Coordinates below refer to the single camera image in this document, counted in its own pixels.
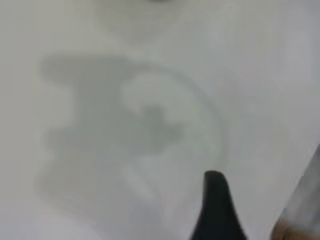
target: blurry object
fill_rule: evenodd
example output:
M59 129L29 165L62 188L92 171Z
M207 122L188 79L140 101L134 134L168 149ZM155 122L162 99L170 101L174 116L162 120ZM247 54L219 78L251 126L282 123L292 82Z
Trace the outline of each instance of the blurry object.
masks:
M320 236L313 236L307 231L290 226L285 221L279 221L274 226L271 240L320 240Z
M245 240L225 176L204 174L202 210L191 240Z
M320 147L290 198L282 219L320 234Z

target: black object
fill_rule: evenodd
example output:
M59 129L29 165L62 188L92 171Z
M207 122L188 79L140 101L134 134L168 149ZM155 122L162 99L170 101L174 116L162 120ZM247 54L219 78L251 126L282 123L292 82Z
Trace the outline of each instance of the black object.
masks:
M191 240L246 239L225 176L218 171L207 171L202 209Z

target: white surface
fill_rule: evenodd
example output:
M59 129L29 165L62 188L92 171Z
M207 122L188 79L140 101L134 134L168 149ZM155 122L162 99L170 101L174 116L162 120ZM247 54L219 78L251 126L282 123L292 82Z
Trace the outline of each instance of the white surface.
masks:
M0 238L187 239L215 169L267 239L319 140L319 11L1 0Z

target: white table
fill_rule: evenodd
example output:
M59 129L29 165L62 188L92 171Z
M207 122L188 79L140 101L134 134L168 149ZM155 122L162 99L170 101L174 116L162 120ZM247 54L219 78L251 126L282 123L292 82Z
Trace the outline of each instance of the white table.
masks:
M319 10L1 0L0 239L187 239L210 169L268 239L319 143Z

